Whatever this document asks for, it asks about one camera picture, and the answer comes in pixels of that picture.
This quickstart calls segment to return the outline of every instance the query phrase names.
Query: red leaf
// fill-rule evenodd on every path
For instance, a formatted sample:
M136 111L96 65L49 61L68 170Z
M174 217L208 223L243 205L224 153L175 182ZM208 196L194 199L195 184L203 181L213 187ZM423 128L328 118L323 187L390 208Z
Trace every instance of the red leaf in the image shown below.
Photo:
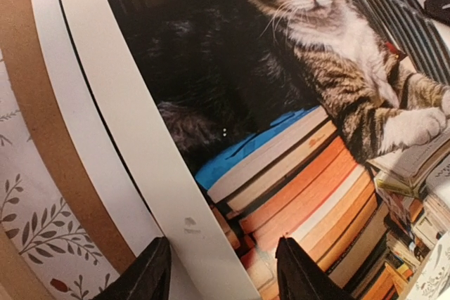
M67 293L69 291L69 287L64 282L62 282L61 280L52 279L50 281L50 285L52 285L59 292L62 292L62 293Z

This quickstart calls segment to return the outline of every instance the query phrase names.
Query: cat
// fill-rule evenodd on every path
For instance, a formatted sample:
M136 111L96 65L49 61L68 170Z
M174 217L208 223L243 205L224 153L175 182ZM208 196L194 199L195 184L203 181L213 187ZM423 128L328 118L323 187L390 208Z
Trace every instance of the cat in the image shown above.
M399 64L352 0L173 0L127 37L195 173L283 113L322 105L358 163L429 142L449 87Z

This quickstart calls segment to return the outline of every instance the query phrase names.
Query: cat body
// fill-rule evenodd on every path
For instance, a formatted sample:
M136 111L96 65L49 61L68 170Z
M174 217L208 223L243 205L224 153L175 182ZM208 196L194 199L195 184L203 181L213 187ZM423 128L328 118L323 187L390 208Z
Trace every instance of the cat body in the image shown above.
M178 0L128 42L192 171L317 104L358 162L428 142L450 115L447 88L399 65L350 0Z

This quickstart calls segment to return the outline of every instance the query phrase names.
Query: black object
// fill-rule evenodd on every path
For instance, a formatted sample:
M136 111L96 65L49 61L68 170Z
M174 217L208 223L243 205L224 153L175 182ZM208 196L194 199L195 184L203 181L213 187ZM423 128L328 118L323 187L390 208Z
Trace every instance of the black object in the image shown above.
M157 237L93 300L168 300L171 266L169 240Z
M450 0L425 0L424 8L431 18L450 25Z
M353 300L292 238L280 238L276 258L280 300Z

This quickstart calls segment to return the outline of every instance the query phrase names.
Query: tabby cat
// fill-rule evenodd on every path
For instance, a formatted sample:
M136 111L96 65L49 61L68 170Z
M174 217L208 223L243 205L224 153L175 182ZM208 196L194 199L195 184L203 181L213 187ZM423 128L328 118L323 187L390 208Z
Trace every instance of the tabby cat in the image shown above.
M142 19L129 46L193 172L318 104L360 163L450 116L448 88L400 65L351 0L175 0Z

